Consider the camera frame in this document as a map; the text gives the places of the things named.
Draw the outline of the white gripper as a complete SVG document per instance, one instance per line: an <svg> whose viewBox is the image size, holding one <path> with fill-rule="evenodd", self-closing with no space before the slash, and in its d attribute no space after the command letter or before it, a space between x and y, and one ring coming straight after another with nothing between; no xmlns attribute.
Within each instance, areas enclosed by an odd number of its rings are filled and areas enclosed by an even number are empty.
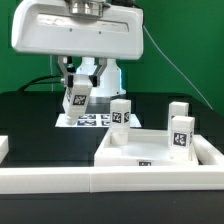
<svg viewBox="0 0 224 224"><path fill-rule="evenodd" d="M71 56L99 58L89 76L94 87L107 59L135 60L143 53L143 11L108 5L103 16L74 15L63 0L23 0L12 25L11 45L18 52L62 55L57 64L65 87L73 86Z"/></svg>

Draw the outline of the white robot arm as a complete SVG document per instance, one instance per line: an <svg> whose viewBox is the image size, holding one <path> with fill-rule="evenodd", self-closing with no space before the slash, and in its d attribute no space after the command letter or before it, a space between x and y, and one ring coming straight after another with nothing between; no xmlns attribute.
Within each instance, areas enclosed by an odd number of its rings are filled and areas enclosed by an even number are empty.
<svg viewBox="0 0 224 224"><path fill-rule="evenodd" d="M88 1L23 0L14 13L11 44L18 52L80 57L80 74L92 74L94 60L104 59L108 66L91 95L111 97L125 92L116 61L143 54L143 11L96 2L102 9L92 16Z"/></svg>

